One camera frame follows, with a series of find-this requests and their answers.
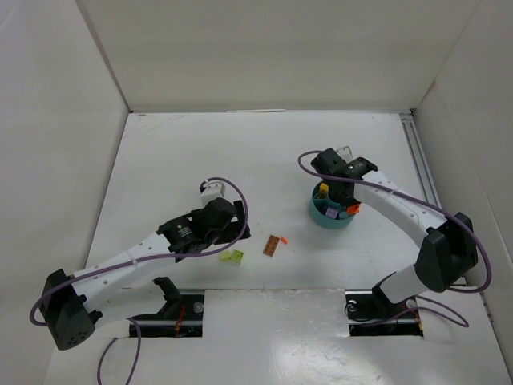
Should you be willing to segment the small yellow lego brick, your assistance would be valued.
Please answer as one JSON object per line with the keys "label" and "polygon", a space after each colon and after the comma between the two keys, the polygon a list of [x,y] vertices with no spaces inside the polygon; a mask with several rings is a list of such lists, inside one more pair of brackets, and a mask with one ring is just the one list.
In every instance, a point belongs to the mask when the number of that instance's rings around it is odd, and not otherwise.
{"label": "small yellow lego brick", "polygon": [[321,183],[319,186],[319,194],[320,195],[327,195],[329,192],[329,186],[327,184]]}

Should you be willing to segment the pale green lego brick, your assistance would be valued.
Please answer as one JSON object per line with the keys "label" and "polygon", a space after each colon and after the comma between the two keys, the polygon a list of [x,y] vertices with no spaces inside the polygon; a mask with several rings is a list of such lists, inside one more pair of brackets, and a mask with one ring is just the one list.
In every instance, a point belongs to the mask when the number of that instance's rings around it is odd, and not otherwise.
{"label": "pale green lego brick", "polygon": [[228,250],[225,250],[219,254],[219,259],[221,262],[230,262],[232,260],[232,253]]}

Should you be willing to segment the green hollow lego brick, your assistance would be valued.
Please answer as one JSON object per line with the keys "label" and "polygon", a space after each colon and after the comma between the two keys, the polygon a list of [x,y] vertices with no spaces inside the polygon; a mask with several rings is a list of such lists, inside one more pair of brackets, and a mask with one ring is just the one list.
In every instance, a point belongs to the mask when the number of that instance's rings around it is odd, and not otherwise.
{"label": "green hollow lego brick", "polygon": [[232,264],[235,264],[235,265],[241,265],[242,262],[244,261],[244,253],[240,250],[233,250],[231,255],[230,255],[230,259],[229,261],[232,263]]}

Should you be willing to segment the light purple square lego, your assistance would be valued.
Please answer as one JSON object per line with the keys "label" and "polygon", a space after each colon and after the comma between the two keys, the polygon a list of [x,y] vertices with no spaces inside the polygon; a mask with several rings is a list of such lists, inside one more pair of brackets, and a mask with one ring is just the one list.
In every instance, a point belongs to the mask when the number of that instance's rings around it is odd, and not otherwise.
{"label": "light purple square lego", "polygon": [[339,210],[337,208],[327,206],[325,210],[325,216],[332,220],[338,220]]}

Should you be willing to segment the orange round lego dish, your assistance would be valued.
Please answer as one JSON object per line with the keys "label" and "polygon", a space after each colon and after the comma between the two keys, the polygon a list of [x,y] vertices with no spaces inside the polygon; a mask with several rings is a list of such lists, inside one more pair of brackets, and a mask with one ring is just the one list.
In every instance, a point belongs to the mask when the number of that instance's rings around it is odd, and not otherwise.
{"label": "orange round lego dish", "polygon": [[360,203],[348,206],[346,208],[346,212],[350,216],[356,215],[356,214],[360,213],[360,207],[361,207]]}

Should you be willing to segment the brown long lego plate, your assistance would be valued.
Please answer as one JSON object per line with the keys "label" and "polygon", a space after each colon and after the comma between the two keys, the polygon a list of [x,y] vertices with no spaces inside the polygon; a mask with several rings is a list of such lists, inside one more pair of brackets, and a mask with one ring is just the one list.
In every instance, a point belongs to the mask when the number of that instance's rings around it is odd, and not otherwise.
{"label": "brown long lego plate", "polygon": [[279,245],[280,241],[281,241],[281,239],[279,237],[270,235],[269,239],[267,240],[267,242],[265,244],[263,254],[266,256],[272,257],[275,254],[275,252],[277,250],[277,246]]}

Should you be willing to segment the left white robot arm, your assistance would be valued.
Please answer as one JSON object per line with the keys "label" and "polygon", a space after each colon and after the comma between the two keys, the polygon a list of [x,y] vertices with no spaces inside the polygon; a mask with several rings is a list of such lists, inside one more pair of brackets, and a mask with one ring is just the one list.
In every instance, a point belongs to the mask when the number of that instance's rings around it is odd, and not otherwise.
{"label": "left white robot arm", "polygon": [[36,304],[56,347],[69,350],[119,319],[114,297],[168,262],[218,253],[249,238],[248,204],[222,197],[160,225],[146,240],[90,269],[51,273]]}

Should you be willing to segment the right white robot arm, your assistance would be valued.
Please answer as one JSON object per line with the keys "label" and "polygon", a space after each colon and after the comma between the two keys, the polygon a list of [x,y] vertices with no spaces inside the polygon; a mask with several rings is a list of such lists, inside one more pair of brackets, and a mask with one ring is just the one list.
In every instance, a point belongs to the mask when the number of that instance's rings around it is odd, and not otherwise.
{"label": "right white robot arm", "polygon": [[365,204],[400,228],[419,248],[412,265],[383,278],[376,302],[398,304],[427,291],[448,290],[478,262],[471,220],[403,192],[364,157],[345,161],[333,148],[318,152],[311,165],[328,187],[329,198],[349,216]]}

